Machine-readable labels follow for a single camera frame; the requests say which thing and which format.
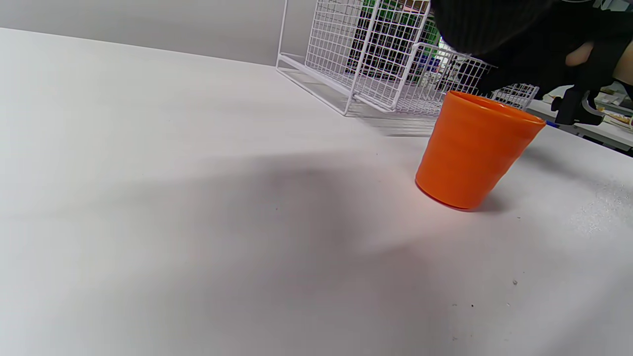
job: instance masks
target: wire rack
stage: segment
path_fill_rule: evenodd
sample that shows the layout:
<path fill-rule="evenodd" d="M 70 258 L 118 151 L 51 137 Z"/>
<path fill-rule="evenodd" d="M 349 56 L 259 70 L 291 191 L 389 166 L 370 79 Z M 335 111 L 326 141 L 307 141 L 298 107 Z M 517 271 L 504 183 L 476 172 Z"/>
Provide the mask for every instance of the wire rack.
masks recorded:
<path fill-rule="evenodd" d="M 416 133 L 415 127 L 419 134 L 430 134 L 446 93 L 479 94 L 479 79 L 492 68 L 441 46 L 428 0 L 317 0 L 304 57 L 281 51 L 287 6 L 288 0 L 279 42 L 280 72 L 342 115 L 350 114 L 354 103 L 402 114 L 390 118 L 390 134 L 398 134 L 399 126 L 408 134 Z M 336 105 L 302 85 L 280 62 L 345 95 L 345 104 Z M 517 84 L 488 96 L 523 110 L 536 91 Z"/>

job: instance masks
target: white table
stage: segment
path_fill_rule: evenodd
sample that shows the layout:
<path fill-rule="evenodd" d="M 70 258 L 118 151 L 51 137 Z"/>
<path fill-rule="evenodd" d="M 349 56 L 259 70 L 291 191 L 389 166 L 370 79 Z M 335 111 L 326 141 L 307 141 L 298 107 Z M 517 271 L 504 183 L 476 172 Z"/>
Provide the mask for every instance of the white table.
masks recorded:
<path fill-rule="evenodd" d="M 556 112 L 551 111 L 550 104 L 540 100 L 532 100 L 528 106 L 528 111 L 545 120 L 553 121 L 556 118 Z M 595 138 L 610 148 L 615 147 L 628 151 L 633 147 L 633 133 L 606 122 L 599 125 L 574 124 L 563 128 L 579 136 Z"/>
<path fill-rule="evenodd" d="M 458 212 L 274 68 L 0 44 L 1 355 L 633 349 L 629 157 L 547 127 Z"/>

